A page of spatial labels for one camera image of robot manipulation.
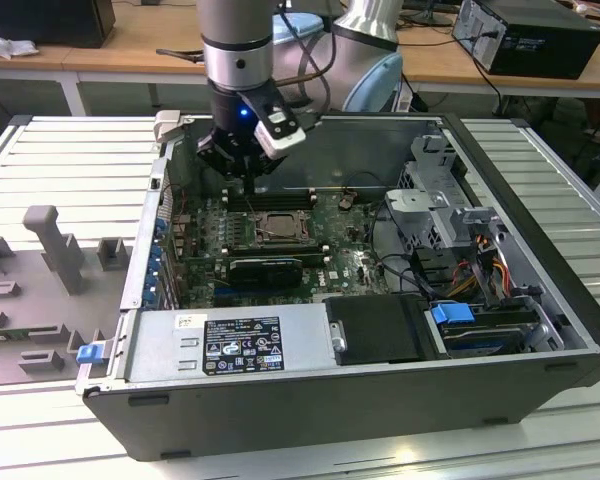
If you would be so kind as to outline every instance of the desk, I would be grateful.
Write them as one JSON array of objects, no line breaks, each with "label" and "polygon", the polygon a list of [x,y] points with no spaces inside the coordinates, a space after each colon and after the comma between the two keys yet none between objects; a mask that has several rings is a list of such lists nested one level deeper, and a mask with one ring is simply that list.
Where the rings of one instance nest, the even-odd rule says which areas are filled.
[{"label": "desk", "polygon": [[[80,82],[203,84],[204,67],[156,55],[156,48],[202,47],[195,7],[133,7],[116,4],[116,25],[100,49],[41,47],[40,55],[0,59],[0,78],[60,83],[73,115],[88,108]],[[429,28],[399,33],[402,43],[439,43],[449,35]],[[402,47],[404,71],[421,92],[493,94],[469,55],[457,44]],[[578,80],[490,77],[503,95],[600,98],[600,46]]]}]

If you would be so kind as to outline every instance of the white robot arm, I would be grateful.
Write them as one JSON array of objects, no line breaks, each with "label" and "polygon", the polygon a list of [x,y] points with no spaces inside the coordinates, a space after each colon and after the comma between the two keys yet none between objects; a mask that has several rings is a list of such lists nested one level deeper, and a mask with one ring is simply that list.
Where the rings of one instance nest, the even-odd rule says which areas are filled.
[{"label": "white robot arm", "polygon": [[327,33],[313,15],[282,13],[274,23],[274,0],[199,0],[214,118],[199,157],[253,193],[254,179],[306,138],[292,106],[379,110],[402,71],[401,4],[352,0]]}]

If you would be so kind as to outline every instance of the aluminum extrusion table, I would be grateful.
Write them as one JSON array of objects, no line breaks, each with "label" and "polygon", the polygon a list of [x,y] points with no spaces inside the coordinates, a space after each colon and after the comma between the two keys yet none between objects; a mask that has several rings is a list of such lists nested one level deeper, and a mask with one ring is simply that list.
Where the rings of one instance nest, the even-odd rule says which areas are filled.
[{"label": "aluminum extrusion table", "polygon": [[[74,232],[84,228],[81,244],[105,234],[132,244],[146,165],[159,154],[152,120],[37,117],[9,127],[0,138],[0,209],[19,208],[32,194],[52,202],[64,191],[103,215],[95,223],[71,220]],[[506,120],[465,124],[600,303],[600,200],[531,129]],[[43,157],[44,165],[34,162]],[[17,175],[4,175],[10,170]],[[58,173],[50,178],[51,171]],[[125,202],[131,208],[122,209]],[[58,207],[67,217],[76,215],[72,208]],[[37,249],[24,232],[15,223],[0,226],[14,248]],[[518,425],[152,464],[126,456],[72,381],[0,387],[0,478],[67,472],[78,479],[600,479],[600,383],[561,393]]]}]

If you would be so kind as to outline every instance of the blue plastic latch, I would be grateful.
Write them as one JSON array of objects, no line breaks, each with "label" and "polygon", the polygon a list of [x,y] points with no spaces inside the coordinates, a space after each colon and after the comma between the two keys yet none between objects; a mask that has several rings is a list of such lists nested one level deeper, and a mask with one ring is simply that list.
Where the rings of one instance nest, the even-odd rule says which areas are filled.
[{"label": "blue plastic latch", "polygon": [[159,233],[162,233],[166,229],[167,229],[167,222],[162,218],[156,218],[156,230]]},{"label": "blue plastic latch", "polygon": [[83,363],[104,363],[104,345],[101,344],[89,344],[83,345],[78,349],[78,355],[76,356],[76,362],[79,364]]},{"label": "blue plastic latch", "polygon": [[158,277],[156,275],[149,274],[144,278],[144,283],[150,287],[155,287],[158,284]]},{"label": "blue plastic latch", "polygon": [[433,318],[440,323],[471,323],[476,319],[467,303],[440,303],[431,309]]},{"label": "blue plastic latch", "polygon": [[150,272],[157,272],[158,270],[160,270],[162,268],[162,264],[160,263],[160,260],[158,260],[157,258],[151,258],[151,257],[149,257],[148,266],[149,266]]},{"label": "blue plastic latch", "polygon": [[162,248],[159,245],[151,245],[149,255],[152,257],[160,257],[162,255]]}]

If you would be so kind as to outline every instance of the power supply label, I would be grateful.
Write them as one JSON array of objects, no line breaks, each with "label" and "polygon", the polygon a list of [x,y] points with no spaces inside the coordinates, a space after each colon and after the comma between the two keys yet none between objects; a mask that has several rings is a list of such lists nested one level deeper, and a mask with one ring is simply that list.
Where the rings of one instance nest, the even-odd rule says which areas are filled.
[{"label": "power supply label", "polygon": [[204,324],[207,375],[284,370],[279,317],[208,320]]}]

